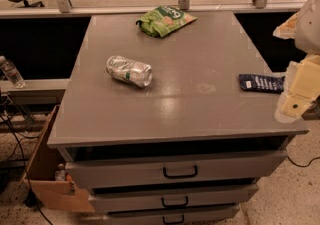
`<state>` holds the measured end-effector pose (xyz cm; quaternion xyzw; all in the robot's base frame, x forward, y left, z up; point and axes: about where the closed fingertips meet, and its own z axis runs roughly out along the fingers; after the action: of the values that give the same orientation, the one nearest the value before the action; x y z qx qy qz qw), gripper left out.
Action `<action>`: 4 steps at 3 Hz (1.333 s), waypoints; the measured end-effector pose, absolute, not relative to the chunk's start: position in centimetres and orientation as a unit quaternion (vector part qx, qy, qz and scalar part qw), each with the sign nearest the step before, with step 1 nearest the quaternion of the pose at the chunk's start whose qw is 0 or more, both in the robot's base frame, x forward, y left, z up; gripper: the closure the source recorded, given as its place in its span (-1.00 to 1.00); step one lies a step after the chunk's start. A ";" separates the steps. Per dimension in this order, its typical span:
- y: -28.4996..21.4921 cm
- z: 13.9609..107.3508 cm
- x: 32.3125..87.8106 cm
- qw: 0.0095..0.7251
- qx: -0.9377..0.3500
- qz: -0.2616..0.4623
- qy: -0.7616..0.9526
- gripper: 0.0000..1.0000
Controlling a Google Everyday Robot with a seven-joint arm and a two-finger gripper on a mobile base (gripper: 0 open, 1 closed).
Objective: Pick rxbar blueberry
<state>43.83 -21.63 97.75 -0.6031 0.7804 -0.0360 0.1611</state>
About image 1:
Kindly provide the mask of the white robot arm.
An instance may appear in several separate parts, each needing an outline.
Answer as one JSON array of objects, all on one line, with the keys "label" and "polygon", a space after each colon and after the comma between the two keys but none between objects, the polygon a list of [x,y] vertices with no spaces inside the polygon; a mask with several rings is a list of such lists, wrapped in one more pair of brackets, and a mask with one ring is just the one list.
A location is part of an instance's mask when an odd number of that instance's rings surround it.
[{"label": "white robot arm", "polygon": [[296,48],[306,53],[299,63],[289,63],[275,111],[277,121],[292,123],[320,96],[320,0],[308,0],[274,35],[283,38],[285,30],[291,30]]}]

